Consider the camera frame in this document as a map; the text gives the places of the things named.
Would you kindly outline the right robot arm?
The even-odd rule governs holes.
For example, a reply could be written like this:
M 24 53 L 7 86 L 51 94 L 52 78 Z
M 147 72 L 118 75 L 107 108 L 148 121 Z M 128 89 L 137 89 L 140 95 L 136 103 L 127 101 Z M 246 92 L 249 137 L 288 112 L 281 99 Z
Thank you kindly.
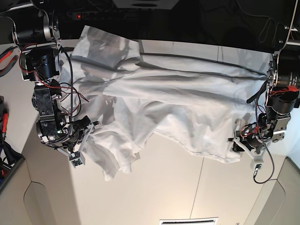
M 5 13 L 13 22 L 22 77 L 35 84 L 32 104 L 39 113 L 38 137 L 43 145 L 73 154 L 83 142 L 90 119 L 74 119 L 81 110 L 74 98 L 83 96 L 74 87 L 71 58 L 60 44 L 57 6 L 56 0 L 16 1 Z

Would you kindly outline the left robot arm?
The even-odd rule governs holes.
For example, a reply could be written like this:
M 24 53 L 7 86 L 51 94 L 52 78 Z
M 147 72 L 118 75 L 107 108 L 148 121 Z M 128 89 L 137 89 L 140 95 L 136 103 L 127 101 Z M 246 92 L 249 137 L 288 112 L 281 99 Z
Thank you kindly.
M 240 143 L 234 146 L 260 154 L 269 143 L 283 140 L 291 111 L 300 106 L 300 2 L 251 0 L 237 6 L 261 28 L 260 49 L 271 52 L 266 81 L 247 100 L 255 104 L 255 121 L 236 133 Z

